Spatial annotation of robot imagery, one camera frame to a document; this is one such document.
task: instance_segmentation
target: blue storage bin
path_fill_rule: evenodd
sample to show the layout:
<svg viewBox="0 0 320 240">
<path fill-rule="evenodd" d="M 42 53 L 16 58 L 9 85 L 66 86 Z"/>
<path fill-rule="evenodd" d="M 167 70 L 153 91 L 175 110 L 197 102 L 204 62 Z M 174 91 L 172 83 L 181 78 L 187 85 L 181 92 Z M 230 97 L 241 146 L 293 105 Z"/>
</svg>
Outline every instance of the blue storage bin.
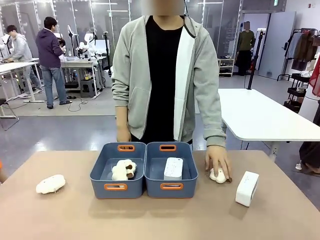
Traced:
<svg viewBox="0 0 320 240">
<path fill-rule="evenodd" d="M 146 145 L 141 142 L 111 142 L 103 146 L 91 171 L 94 195 L 98 199 L 136 199 L 143 193 Z M 134 177 L 112 181 L 112 168 L 119 160 L 136 163 Z"/>
<path fill-rule="evenodd" d="M 164 180 L 167 158 L 183 159 L 182 180 Z M 146 146 L 146 190 L 152 198 L 192 198 L 198 170 L 190 145 L 185 142 L 151 142 Z"/>
</svg>

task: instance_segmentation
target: gray door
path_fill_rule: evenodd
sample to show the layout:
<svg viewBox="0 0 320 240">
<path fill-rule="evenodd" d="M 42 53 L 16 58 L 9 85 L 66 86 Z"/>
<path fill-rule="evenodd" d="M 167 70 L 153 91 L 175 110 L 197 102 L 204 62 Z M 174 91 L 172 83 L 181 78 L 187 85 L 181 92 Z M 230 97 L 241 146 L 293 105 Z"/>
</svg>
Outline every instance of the gray door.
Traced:
<svg viewBox="0 0 320 240">
<path fill-rule="evenodd" d="M 285 43 L 294 30 L 296 12 L 275 12 L 271 14 L 262 54 L 259 75 L 277 79 L 285 66 Z"/>
</svg>

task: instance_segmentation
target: man in gray hoodie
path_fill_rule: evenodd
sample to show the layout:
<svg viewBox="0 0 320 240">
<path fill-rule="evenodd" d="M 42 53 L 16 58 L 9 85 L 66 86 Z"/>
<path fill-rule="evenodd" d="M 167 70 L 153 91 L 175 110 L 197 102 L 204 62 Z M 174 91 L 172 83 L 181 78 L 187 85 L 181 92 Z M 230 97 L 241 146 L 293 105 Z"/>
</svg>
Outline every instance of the man in gray hoodie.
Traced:
<svg viewBox="0 0 320 240">
<path fill-rule="evenodd" d="M 119 142 L 192 143 L 195 98 L 204 124 L 207 170 L 227 179 L 218 93 L 219 66 L 208 31 L 183 16 L 184 0 L 145 0 L 151 9 L 121 30 L 113 57 L 112 92 Z"/>
<path fill-rule="evenodd" d="M 27 40 L 24 35 L 17 33 L 17 28 L 14 25 L 9 25 L 6 27 L 6 32 L 12 38 L 13 43 L 13 52 L 7 57 L 8 62 L 31 62 L 32 61 L 32 53 L 28 46 Z M 37 76 L 35 75 L 34 70 L 31 66 L 25 66 L 23 68 L 23 77 L 29 78 L 31 82 L 35 85 L 38 89 L 38 93 L 42 91 L 41 83 Z"/>
</svg>

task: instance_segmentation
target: purple jacket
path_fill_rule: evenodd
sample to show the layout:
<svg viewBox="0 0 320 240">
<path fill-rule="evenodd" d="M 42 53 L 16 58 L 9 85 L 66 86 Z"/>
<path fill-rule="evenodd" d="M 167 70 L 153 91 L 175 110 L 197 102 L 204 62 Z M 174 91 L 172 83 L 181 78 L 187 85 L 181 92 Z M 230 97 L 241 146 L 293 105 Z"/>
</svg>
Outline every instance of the purple jacket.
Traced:
<svg viewBox="0 0 320 240">
<path fill-rule="evenodd" d="M 57 37 L 48 29 L 42 29 L 38 32 L 35 40 L 39 52 L 39 63 L 47 68 L 60 68 L 61 62 L 59 56 L 63 51 L 60 48 Z"/>
</svg>

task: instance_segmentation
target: brown table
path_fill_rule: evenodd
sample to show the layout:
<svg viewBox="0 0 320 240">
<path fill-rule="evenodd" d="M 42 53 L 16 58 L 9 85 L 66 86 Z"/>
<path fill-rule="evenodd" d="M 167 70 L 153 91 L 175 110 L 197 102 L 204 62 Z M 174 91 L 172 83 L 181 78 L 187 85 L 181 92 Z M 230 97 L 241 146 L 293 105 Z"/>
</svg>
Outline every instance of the brown table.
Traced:
<svg viewBox="0 0 320 240">
<path fill-rule="evenodd" d="M 262 151 L 230 151 L 233 182 L 219 185 L 199 171 L 191 199 L 98 200 L 89 179 L 96 151 L 35 153 L 0 187 L 3 240 L 319 240 L 320 213 Z M 235 202 L 245 171 L 260 174 L 250 208 Z M 63 174 L 58 194 L 36 185 Z"/>
</svg>

